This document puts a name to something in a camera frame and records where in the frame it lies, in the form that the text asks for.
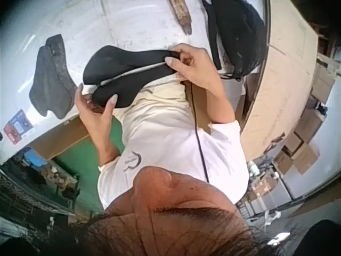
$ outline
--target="white t-shirt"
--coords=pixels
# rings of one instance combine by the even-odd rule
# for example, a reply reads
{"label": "white t-shirt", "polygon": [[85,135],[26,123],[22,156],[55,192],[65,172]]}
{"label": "white t-shirt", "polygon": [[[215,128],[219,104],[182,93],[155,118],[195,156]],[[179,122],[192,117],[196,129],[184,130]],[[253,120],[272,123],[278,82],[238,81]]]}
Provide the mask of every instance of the white t-shirt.
{"label": "white t-shirt", "polygon": [[[206,181],[190,111],[171,107],[167,111],[164,108],[163,111],[145,110],[132,120],[136,123],[132,122],[130,127],[135,131],[130,133],[122,155],[100,167],[98,192],[104,208],[132,187],[135,176],[145,166],[157,166]],[[209,183],[235,204],[246,192],[249,179],[240,143],[240,126],[235,121],[212,124],[210,128],[211,135],[198,129]]]}

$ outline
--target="green mat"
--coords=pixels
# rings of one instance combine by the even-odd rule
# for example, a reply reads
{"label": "green mat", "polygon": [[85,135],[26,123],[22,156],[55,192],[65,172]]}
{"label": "green mat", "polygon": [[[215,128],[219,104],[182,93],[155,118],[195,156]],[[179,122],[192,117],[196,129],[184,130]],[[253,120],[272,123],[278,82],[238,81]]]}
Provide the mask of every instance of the green mat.
{"label": "green mat", "polygon": [[[111,141],[122,152],[122,127],[114,119],[110,132]],[[75,144],[54,159],[62,168],[79,175],[80,194],[77,204],[84,210],[100,212],[103,210],[98,197],[97,181],[99,177],[98,156],[90,137]]]}

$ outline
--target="white work surface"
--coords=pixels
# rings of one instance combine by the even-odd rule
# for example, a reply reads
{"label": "white work surface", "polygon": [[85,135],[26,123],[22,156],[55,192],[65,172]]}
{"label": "white work surface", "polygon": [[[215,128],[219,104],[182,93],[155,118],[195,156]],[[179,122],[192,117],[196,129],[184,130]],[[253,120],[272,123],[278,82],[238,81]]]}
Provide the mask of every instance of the white work surface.
{"label": "white work surface", "polygon": [[[249,0],[263,17],[263,0]],[[206,12],[201,0],[186,0],[192,35],[184,34],[168,0],[33,0],[20,3],[1,27],[0,164],[59,124],[78,115],[75,107],[59,120],[41,116],[29,100],[38,50],[48,37],[62,34],[67,66],[74,82],[82,81],[90,57],[105,45],[130,51],[167,49],[189,43],[209,50]],[[167,77],[149,85],[175,79]],[[22,109],[33,125],[14,145],[3,128]]]}

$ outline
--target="person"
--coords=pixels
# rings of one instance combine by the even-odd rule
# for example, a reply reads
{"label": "person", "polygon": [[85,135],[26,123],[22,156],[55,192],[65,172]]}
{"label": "person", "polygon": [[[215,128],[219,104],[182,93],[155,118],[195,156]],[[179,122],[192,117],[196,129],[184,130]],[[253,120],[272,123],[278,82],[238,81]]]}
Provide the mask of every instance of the person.
{"label": "person", "polygon": [[[114,109],[114,95],[101,114],[80,86],[75,104],[98,151],[105,211],[51,236],[40,255],[277,254],[234,205],[247,189],[248,170],[215,66],[204,49],[173,50],[180,60],[166,63],[207,92],[211,133],[196,128],[180,83],[147,87],[125,109]],[[123,128],[122,154],[109,138],[112,113]]]}

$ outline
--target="nose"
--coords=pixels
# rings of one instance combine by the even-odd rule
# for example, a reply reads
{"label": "nose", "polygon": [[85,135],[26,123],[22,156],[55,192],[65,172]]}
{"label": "nose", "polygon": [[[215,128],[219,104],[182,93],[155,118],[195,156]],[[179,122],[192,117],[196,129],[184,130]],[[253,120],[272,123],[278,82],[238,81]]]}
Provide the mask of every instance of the nose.
{"label": "nose", "polygon": [[144,167],[133,182],[132,203],[135,210],[172,207],[174,185],[170,172],[154,166]]}

